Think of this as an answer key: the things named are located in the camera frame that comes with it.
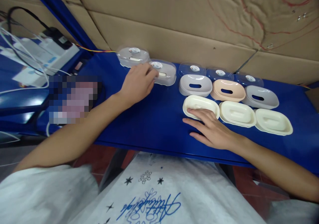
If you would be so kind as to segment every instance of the pixelated area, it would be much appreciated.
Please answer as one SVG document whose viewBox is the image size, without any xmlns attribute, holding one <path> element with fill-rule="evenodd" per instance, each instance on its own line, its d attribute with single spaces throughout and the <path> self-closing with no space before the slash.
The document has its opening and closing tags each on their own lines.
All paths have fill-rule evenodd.
<svg viewBox="0 0 319 224">
<path fill-rule="evenodd" d="M 49 122 L 79 123 L 92 109 L 101 92 L 97 76 L 50 76 Z"/>
</svg>

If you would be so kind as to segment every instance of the snowflake print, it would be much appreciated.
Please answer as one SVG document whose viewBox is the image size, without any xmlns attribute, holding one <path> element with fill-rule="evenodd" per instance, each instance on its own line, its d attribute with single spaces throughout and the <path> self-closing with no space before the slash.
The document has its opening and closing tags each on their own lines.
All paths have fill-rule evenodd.
<svg viewBox="0 0 319 224">
<path fill-rule="evenodd" d="M 146 181 L 149 181 L 151 179 L 152 172 L 149 172 L 148 170 L 141 175 L 139 182 L 141 181 L 142 184 L 145 184 Z"/>
</svg>

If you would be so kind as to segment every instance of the floor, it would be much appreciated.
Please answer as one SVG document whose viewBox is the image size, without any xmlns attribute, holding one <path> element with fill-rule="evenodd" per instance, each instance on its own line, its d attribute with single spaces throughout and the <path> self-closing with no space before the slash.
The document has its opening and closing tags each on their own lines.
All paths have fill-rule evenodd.
<svg viewBox="0 0 319 224">
<path fill-rule="evenodd" d="M 0 182 L 8 176 L 15 165 L 1 167 L 1 165 L 10 164 L 22 160 L 22 158 L 32 151 L 35 146 L 19 147 L 19 148 L 3 148 L 0 149 Z M 100 184 L 103 174 L 107 169 L 116 148 L 91 145 L 90 148 L 71 165 L 80 167 L 83 164 L 92 165 L 92 175 Z M 135 155 L 135 151 L 129 150 L 122 163 L 122 168 L 125 169 Z M 259 170 L 245 167 L 233 166 L 233 172 L 236 181 L 236 187 L 250 205 L 266 219 L 271 201 L 286 200 L 287 196 L 273 192 L 267 188 L 260 187 L 253 182 L 253 179 L 270 185 L 274 185 L 271 180 Z"/>
</svg>

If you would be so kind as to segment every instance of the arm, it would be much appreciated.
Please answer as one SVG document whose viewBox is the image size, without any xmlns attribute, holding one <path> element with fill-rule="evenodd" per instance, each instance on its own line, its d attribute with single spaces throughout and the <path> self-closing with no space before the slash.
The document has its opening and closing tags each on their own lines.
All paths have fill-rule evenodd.
<svg viewBox="0 0 319 224">
<path fill-rule="evenodd" d="M 290 159 L 230 131 L 216 119 L 212 111 L 187 111 L 204 122 L 202 124 L 192 119 L 183 119 L 184 123 L 204 135 L 192 132 L 192 137 L 209 147 L 227 149 L 242 156 L 286 192 L 307 201 L 319 202 L 319 178 L 311 172 Z"/>
<path fill-rule="evenodd" d="M 158 72 L 148 63 L 128 72 L 121 90 L 90 111 L 81 123 L 67 124 L 27 155 L 13 172 L 32 167 L 53 167 L 80 157 L 119 114 L 144 99 Z"/>
</svg>

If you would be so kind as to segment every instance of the soap dish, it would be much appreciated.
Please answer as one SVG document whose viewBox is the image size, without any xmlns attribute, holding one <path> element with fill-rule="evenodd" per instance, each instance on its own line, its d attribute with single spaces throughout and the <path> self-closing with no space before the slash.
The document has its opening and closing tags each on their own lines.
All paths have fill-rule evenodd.
<svg viewBox="0 0 319 224">
<path fill-rule="evenodd" d="M 179 65 L 178 73 L 180 76 L 183 75 L 206 75 L 206 68 L 202 67 L 200 64 L 192 62 L 183 62 Z"/>
<path fill-rule="evenodd" d="M 256 125 L 256 115 L 252 108 L 247 105 L 224 101 L 219 104 L 220 118 L 225 123 L 250 128 Z"/>
<path fill-rule="evenodd" d="M 179 92 L 184 96 L 198 95 L 207 97 L 213 90 L 211 80 L 203 75 L 184 75 L 179 81 Z"/>
<path fill-rule="evenodd" d="M 289 119 L 282 113 L 266 109 L 254 110 L 256 114 L 256 128 L 262 132 L 290 135 L 293 132 Z"/>
<path fill-rule="evenodd" d="M 246 92 L 243 86 L 235 81 L 216 80 L 210 95 L 215 100 L 239 102 L 245 98 Z"/>
<path fill-rule="evenodd" d="M 214 112 L 214 114 L 216 115 L 216 118 L 219 118 L 219 106 L 215 101 L 212 101 L 210 99 L 201 97 L 201 96 L 196 96 L 196 95 L 191 95 L 188 96 L 185 100 L 184 100 L 184 104 L 183 104 L 183 111 L 185 113 L 185 115 L 187 115 L 188 117 L 191 117 L 193 119 L 197 119 L 200 120 L 200 118 L 196 117 L 195 115 L 187 112 L 187 109 L 191 108 L 191 109 L 207 109 L 210 110 L 212 112 Z"/>
<path fill-rule="evenodd" d="M 155 78 L 155 84 L 171 86 L 176 80 L 176 66 L 168 61 L 151 59 L 149 64 L 159 72 Z"/>
<path fill-rule="evenodd" d="M 129 68 L 150 61 L 150 55 L 146 49 L 124 45 L 117 50 L 117 58 L 122 66 Z"/>
<path fill-rule="evenodd" d="M 255 108 L 272 110 L 279 106 L 278 97 L 274 92 L 258 86 L 245 87 L 246 97 L 243 103 Z"/>
</svg>

